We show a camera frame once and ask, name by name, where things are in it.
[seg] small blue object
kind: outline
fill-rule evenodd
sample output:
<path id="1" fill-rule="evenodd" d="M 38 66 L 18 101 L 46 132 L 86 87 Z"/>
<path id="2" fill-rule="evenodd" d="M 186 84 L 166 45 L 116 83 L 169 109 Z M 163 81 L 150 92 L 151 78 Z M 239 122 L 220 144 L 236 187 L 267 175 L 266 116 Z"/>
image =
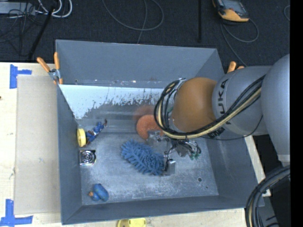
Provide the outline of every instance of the small blue object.
<path id="1" fill-rule="evenodd" d="M 121 155 L 143 174 L 160 175 L 164 170 L 164 156 L 144 143 L 129 140 L 122 145 Z"/>
<path id="2" fill-rule="evenodd" d="M 104 202 L 106 202 L 109 198 L 108 192 L 106 191 L 106 189 L 100 184 L 95 184 L 94 185 L 94 191 L 93 191 L 93 196 L 91 196 L 91 199 L 93 201 L 98 201 L 98 200 L 102 200 Z"/>
<path id="3" fill-rule="evenodd" d="M 33 216 L 15 218 L 14 215 L 14 201 L 6 199 L 5 217 L 1 217 L 0 226 L 14 227 L 15 225 L 31 224 Z"/>
<path id="4" fill-rule="evenodd" d="M 92 133 L 90 133 L 89 131 L 86 132 L 86 137 L 88 138 L 88 142 L 92 142 L 98 136 L 98 134 L 101 132 L 101 130 L 104 127 L 105 127 L 104 124 L 102 124 L 101 122 L 99 122 L 97 124 L 97 126 L 93 129 Z"/>
<path id="5" fill-rule="evenodd" d="M 9 78 L 9 88 L 17 88 L 17 75 L 24 74 L 24 75 L 31 75 L 31 70 L 18 70 L 17 66 L 13 64 L 10 65 L 10 78 Z"/>

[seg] cable bundle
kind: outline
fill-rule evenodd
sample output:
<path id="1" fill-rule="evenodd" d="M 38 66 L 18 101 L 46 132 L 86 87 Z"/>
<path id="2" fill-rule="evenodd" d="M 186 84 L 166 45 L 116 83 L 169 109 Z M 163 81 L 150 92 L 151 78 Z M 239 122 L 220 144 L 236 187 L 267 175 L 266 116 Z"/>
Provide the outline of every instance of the cable bundle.
<path id="1" fill-rule="evenodd" d="M 227 121 L 229 121 L 232 117 L 236 116 L 238 113 L 246 109 L 248 106 L 250 106 L 253 102 L 255 102 L 261 93 L 261 82 L 263 81 L 265 75 L 254 81 L 252 84 L 250 84 L 236 99 L 236 101 L 231 105 L 231 107 L 226 111 L 225 114 L 223 114 L 220 118 L 213 121 L 212 123 L 191 132 L 178 132 L 175 130 L 172 130 L 169 127 L 168 122 L 168 103 L 169 99 L 172 96 L 174 92 L 176 92 L 176 87 L 181 82 L 181 80 L 176 80 L 171 82 L 166 88 L 163 90 L 160 99 L 158 100 L 155 109 L 154 109 L 154 118 L 158 126 L 163 130 L 163 132 L 172 139 L 178 139 L 178 140 L 187 140 L 187 139 L 193 139 L 197 137 L 201 137 L 203 135 L 206 135 L 208 133 L 211 133 L 218 128 L 220 128 L 222 125 L 224 125 Z M 243 100 L 241 100 L 244 95 L 252 88 L 256 86 L 255 89 L 253 89 L 248 96 L 246 96 Z"/>
<path id="2" fill-rule="evenodd" d="M 282 180 L 290 178 L 290 165 L 273 170 L 268 176 L 258 184 L 251 193 L 245 209 L 246 225 L 248 227 L 263 227 L 261 217 L 258 212 L 258 204 L 268 189 L 278 185 Z"/>

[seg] bin floor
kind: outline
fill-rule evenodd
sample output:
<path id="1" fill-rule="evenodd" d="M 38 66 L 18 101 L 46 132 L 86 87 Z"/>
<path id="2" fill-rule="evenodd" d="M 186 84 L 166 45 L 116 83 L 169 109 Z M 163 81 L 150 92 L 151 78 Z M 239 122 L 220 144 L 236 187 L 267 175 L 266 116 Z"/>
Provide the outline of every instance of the bin floor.
<path id="1" fill-rule="evenodd" d="M 109 199 L 106 203 L 218 195 L 207 145 L 203 139 L 197 140 L 202 150 L 198 159 L 180 157 L 176 151 L 172 151 L 169 156 L 176 161 L 175 173 L 159 176 L 140 173 L 121 156 L 121 146 L 130 139 L 144 142 L 136 133 L 102 131 L 83 148 L 95 150 L 97 159 L 92 166 L 80 166 L 83 205 L 102 203 L 88 196 L 96 183 L 101 183 L 108 191 Z M 155 147 L 163 148 L 164 154 L 170 145 L 162 142 Z"/>

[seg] blue rubber duck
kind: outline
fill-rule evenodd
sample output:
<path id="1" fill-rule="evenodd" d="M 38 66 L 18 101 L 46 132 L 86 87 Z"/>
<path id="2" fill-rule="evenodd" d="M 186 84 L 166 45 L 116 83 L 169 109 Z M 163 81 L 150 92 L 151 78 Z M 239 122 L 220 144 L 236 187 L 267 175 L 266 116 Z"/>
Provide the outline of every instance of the blue rubber duck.
<path id="1" fill-rule="evenodd" d="M 89 196 L 93 201 L 102 200 L 106 202 L 109 198 L 107 190 L 100 183 L 94 185 L 94 189 L 89 192 Z"/>

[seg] orange ball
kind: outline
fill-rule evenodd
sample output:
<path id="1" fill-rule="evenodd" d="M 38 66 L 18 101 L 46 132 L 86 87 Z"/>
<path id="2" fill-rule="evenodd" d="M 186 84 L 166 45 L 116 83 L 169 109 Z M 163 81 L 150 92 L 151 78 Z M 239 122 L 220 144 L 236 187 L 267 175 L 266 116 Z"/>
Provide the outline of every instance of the orange ball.
<path id="1" fill-rule="evenodd" d="M 152 114 L 143 115 L 138 120 L 136 129 L 140 137 L 144 140 L 148 138 L 148 131 L 160 131 L 160 135 L 163 135 L 162 129 L 157 125 Z"/>

